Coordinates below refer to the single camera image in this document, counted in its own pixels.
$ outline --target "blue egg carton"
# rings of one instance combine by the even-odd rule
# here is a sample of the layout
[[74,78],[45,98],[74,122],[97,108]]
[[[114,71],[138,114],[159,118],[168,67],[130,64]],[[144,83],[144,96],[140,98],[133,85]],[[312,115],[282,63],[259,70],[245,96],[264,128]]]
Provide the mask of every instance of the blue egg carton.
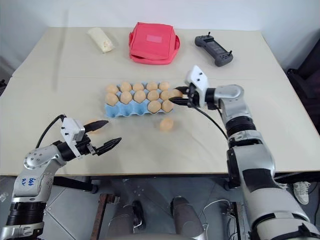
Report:
[[[143,84],[144,88],[146,88],[147,83],[142,82],[142,84]],[[144,89],[143,91],[145,92],[145,95],[148,96],[149,91],[147,89]],[[159,93],[159,95],[162,92],[160,89],[157,89],[156,91]],[[142,116],[144,114],[167,113],[167,112],[163,111],[162,108],[160,108],[160,110],[157,111],[156,113],[150,112],[148,110],[148,104],[150,103],[150,101],[147,98],[143,102],[138,103],[133,99],[135,91],[131,90],[130,93],[132,95],[132,100],[128,104],[124,104],[120,101],[118,101],[114,106],[104,104],[105,115],[109,118],[116,118],[119,116],[129,117],[131,115]],[[121,92],[118,91],[116,93],[116,95],[120,100]],[[157,101],[160,102],[161,104],[163,103],[163,100],[161,98],[159,98]]]

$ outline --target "floor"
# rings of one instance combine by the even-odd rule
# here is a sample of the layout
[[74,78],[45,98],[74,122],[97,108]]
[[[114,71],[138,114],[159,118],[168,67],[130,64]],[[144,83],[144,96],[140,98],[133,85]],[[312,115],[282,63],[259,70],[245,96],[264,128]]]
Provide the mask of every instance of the floor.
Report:
[[[3,226],[7,219],[14,181],[13,177],[0,178],[0,195],[4,192],[8,193],[8,197],[3,202],[0,201],[0,226]],[[52,188],[45,210],[45,227],[41,238],[46,240],[90,239],[100,193],[116,193],[120,195],[122,204],[140,200],[146,218],[146,229],[144,231],[146,233],[175,233],[169,207],[172,198],[175,196],[185,197],[200,216],[202,223],[205,223],[202,210],[207,204],[219,199],[240,203],[243,201],[240,189],[224,190],[222,187],[223,180],[220,178],[105,178],[94,180],[93,183],[99,185],[99,192],[96,194],[57,186]],[[310,202],[308,205],[302,206],[311,222],[315,220],[315,212],[319,203],[319,185],[312,183],[309,189],[310,192],[312,191]],[[100,239],[106,238],[109,221],[117,207],[117,205],[107,205]],[[226,214],[226,205],[223,203],[212,204],[206,209],[205,213],[209,223],[208,238],[227,240],[227,223],[230,217]],[[233,233],[233,231],[234,223],[231,221],[230,232]]]

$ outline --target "white wall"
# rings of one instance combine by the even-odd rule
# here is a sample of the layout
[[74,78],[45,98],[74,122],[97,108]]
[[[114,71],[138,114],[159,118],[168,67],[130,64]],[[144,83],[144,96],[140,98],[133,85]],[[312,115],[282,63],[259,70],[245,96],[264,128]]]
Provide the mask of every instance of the white wall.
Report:
[[0,0],[1,68],[12,74],[47,27],[134,27],[138,21],[260,30],[282,68],[296,68],[320,37],[320,0]]

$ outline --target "chair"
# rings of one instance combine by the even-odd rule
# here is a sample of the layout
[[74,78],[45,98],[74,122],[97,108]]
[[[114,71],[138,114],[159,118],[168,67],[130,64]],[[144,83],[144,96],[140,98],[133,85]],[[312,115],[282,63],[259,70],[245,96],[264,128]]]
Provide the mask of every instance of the chair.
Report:
[[298,69],[287,77],[320,134],[320,39]]

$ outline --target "red bag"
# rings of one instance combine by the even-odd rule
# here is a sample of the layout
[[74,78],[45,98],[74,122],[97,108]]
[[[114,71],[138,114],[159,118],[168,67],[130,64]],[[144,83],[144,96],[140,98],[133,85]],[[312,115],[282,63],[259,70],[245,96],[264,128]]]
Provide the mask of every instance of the red bag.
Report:
[[180,40],[170,25],[138,22],[129,34],[130,58],[137,63],[169,64],[179,47]]

